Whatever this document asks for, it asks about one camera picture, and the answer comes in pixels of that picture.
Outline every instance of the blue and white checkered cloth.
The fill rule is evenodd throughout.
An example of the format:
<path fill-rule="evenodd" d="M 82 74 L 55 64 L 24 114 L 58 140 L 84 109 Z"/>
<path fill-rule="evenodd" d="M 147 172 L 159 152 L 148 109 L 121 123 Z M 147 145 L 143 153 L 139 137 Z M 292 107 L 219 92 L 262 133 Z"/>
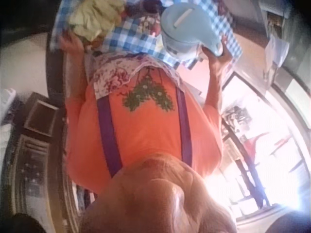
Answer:
<path fill-rule="evenodd" d="M 62 34 L 63 29 L 68 28 L 67 18 L 73 12 L 74 8 L 83 0 L 62 0 L 58 13 L 55 19 L 54 28 L 52 31 L 50 49 L 59 48 L 58 35 Z M 138 0 L 127 0 L 127 2 L 137 2 Z M 218 6 L 213 0 L 161 0 L 164 6 L 170 6 L 178 2 L 191 2 L 200 5 L 211 18 L 212 29 L 218 35 L 226 34 L 228 36 L 227 47 L 231 52 L 234 60 L 237 60 L 242 50 L 239 46 L 233 31 L 231 29 L 232 17 L 229 13 L 226 16 L 218 15 Z M 127 18 L 119 27 L 116 27 L 109 33 L 103 45 L 98 48 L 101 52 L 129 50 L 131 52 L 145 52 L 151 56 L 164 61 L 165 63 L 174 66 L 178 61 L 170 56 L 164 48 L 156 46 L 157 38 L 142 34 L 138 30 L 140 20 Z M 186 67 L 192 64 L 193 60 L 183 62 Z"/>

